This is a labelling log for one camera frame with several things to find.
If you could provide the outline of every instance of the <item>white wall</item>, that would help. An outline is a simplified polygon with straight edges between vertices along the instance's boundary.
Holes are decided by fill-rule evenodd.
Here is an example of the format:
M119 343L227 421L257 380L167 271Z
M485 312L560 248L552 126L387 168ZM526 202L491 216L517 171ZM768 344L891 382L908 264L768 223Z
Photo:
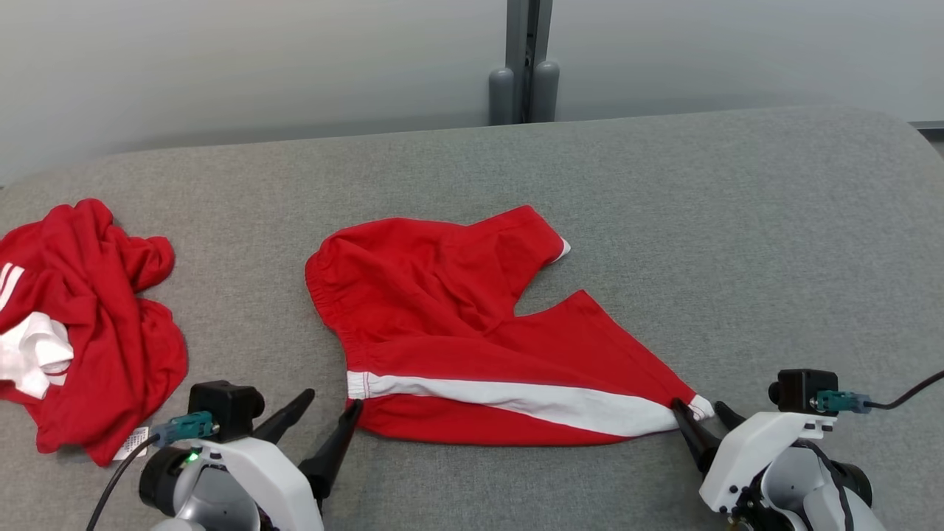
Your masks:
M503 0L3 0L0 185L93 155L485 125Z
M557 119L841 102L944 120L942 0L557 0Z

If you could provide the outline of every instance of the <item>clothing tag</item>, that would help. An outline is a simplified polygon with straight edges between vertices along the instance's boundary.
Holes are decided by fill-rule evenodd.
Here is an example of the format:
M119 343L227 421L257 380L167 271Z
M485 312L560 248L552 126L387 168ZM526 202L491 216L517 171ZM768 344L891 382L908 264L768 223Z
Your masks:
M121 445L121 448L118 449L118 454L115 454L115 457L112 459L112 461L124 461L126 457L131 455L132 450L147 440L148 432L150 431L151 429L147 426L135 428L135 430L131 432L130 437L128 437L125 441L125 444ZM145 455L147 455L146 448L141 450L141 453L138 454L138 457L144 457Z

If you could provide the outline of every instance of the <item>red shorts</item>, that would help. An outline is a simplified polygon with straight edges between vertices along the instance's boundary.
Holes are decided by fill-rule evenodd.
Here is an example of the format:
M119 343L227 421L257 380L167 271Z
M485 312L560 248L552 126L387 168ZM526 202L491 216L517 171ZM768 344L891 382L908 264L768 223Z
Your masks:
M584 291L514 305L570 250L530 206L468 227L383 219L339 231L306 264L341 339L361 426L487 445L603 444L677 427L673 398L714 414Z

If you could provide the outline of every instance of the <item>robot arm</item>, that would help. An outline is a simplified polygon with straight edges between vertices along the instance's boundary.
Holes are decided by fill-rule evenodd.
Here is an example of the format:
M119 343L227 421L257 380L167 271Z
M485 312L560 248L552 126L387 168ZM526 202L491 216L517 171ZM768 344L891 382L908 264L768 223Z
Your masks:
M306 389L252 430L252 418L262 410L255 388L195 385L191 415L209 412L213 431L190 439L191 450L163 448L145 465L142 501L173 517L154 530L322 531L321 503L344 460L362 403L353 402L317 454L296 466L276 443L313 398Z
M719 418L731 430L723 439L697 424L684 403L672 404L704 475L701 499L712 510L729 514L732 524L748 529L884 531L869 508L867 477L853 465L829 460L811 442L833 431L836 413L819 411L817 405L818 397L842 395L835 391L835 375L785 370L779 380L770 393L779 413L757 413L745 420L725 403L716 404ZM842 396L861 401L847 395Z

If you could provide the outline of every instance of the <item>white cloth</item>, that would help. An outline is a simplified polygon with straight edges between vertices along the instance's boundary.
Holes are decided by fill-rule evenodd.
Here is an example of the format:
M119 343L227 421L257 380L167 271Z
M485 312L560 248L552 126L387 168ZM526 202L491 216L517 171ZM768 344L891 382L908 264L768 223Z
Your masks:
M0 334L0 380L42 399L50 385L65 384L73 351L65 325L41 312Z

